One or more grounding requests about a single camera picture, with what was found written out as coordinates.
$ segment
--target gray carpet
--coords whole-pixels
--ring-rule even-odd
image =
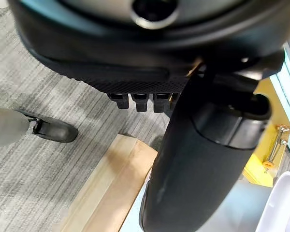
[[[71,144],[26,135],[0,148],[0,232],[49,232],[118,133],[155,144],[165,114],[118,110],[94,88],[60,76],[23,47],[8,9],[0,9],[0,107],[51,116],[75,125]]]

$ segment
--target black foot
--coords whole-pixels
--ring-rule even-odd
[[[78,130],[65,122],[51,117],[38,117],[19,111],[25,116],[32,118],[37,124],[33,128],[33,134],[43,138],[60,143],[70,143],[74,141],[78,135]]]

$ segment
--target metal pin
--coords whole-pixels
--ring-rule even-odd
[[[270,153],[269,157],[267,158],[267,160],[265,162],[263,162],[263,166],[266,168],[264,173],[267,173],[268,170],[274,166],[274,159],[276,158],[277,154],[279,153],[281,147],[288,144],[288,141],[282,139],[281,137],[282,137],[283,133],[289,131],[289,128],[285,127],[285,126],[280,126],[277,129],[278,129],[278,135],[276,137],[274,146],[273,146],[271,153]]]

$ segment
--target wooden board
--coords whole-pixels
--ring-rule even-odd
[[[143,142],[118,135],[73,201],[60,231],[119,231],[156,155]]]

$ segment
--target black lever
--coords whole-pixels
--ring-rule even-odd
[[[271,115],[263,95],[194,76],[182,93],[143,198],[145,232],[195,232],[217,210]]]

